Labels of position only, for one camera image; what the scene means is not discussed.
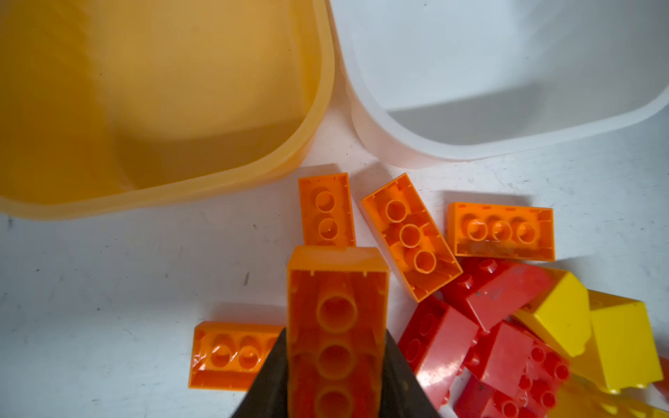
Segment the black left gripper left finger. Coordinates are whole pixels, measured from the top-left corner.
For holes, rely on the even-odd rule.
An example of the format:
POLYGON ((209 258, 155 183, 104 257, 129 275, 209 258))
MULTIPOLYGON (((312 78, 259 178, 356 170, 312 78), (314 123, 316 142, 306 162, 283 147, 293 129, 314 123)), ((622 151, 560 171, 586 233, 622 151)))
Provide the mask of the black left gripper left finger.
POLYGON ((280 332, 259 374, 247 391, 233 418, 287 418, 287 330, 280 332))

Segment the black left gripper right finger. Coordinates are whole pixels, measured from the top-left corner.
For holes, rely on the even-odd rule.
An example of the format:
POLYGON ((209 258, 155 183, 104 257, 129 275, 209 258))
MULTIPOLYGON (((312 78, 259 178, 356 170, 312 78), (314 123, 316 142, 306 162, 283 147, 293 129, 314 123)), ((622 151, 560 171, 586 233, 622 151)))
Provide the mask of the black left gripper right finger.
POLYGON ((386 331, 383 359, 383 417, 439 418, 397 342, 386 331))

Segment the orange lego brick near arm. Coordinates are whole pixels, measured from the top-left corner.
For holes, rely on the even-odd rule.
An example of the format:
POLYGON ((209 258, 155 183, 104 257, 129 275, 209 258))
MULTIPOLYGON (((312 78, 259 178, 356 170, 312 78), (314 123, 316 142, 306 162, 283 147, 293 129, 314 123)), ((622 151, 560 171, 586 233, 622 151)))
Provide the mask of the orange lego brick near arm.
POLYGON ((188 387, 244 391, 251 388, 282 327, 202 322, 195 327, 188 387))

